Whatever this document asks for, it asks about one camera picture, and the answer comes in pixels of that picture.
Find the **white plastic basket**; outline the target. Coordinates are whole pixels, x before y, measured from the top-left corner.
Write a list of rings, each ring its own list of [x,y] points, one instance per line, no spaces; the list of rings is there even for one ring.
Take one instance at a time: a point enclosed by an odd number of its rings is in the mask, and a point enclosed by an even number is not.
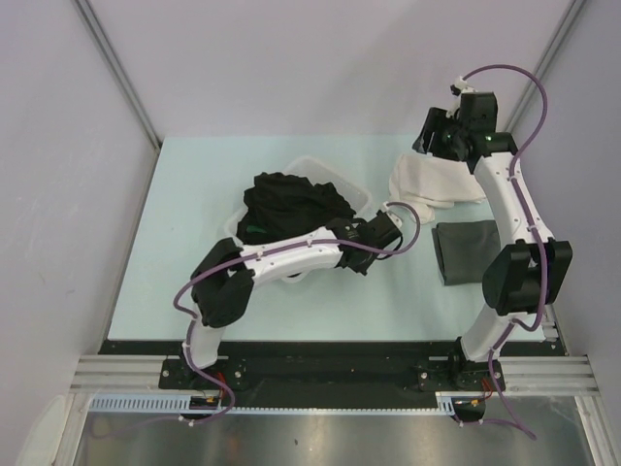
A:
[[[312,184],[332,183],[357,216],[365,216],[371,212],[374,203],[371,192],[366,187],[356,184],[350,178],[343,176],[339,171],[335,171],[331,166],[326,165],[317,158],[308,155],[298,157],[282,169],[281,172],[284,175],[307,178]],[[241,241],[237,236],[237,227],[246,212],[247,208],[242,206],[224,222],[223,232],[225,237],[233,237],[238,243]],[[285,283],[298,283],[308,273],[304,272],[288,276],[281,280]]]

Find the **white floral t-shirt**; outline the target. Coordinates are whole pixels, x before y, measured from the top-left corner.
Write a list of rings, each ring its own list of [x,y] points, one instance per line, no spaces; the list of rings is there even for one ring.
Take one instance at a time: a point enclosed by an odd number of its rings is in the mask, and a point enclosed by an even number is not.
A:
[[[398,157],[388,181],[388,192],[391,201],[412,206],[422,223],[433,221],[437,209],[486,200],[466,163],[418,153]]]

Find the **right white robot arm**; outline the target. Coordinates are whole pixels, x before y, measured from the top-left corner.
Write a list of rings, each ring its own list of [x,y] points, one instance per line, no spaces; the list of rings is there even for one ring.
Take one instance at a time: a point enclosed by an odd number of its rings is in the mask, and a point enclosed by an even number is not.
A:
[[[453,91],[448,109],[429,110],[412,147],[423,154],[462,162],[482,188],[499,233],[501,250],[482,278],[484,306],[457,341],[447,365],[449,381],[470,389],[482,366],[494,360],[511,333],[536,331],[556,299],[572,261],[572,247],[558,241],[541,219],[524,181],[513,136],[497,129],[494,93],[471,87]]]

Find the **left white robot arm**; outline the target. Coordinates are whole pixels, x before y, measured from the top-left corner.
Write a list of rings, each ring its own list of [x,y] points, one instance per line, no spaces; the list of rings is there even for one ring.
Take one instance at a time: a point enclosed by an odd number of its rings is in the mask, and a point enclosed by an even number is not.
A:
[[[190,293],[190,329],[182,344],[181,377],[191,386],[208,385],[226,327],[241,319],[253,290],[263,284],[314,270],[349,269],[365,275],[388,247],[403,243],[402,221],[379,211],[371,220],[333,219],[302,236],[264,245],[218,241],[180,291]]]

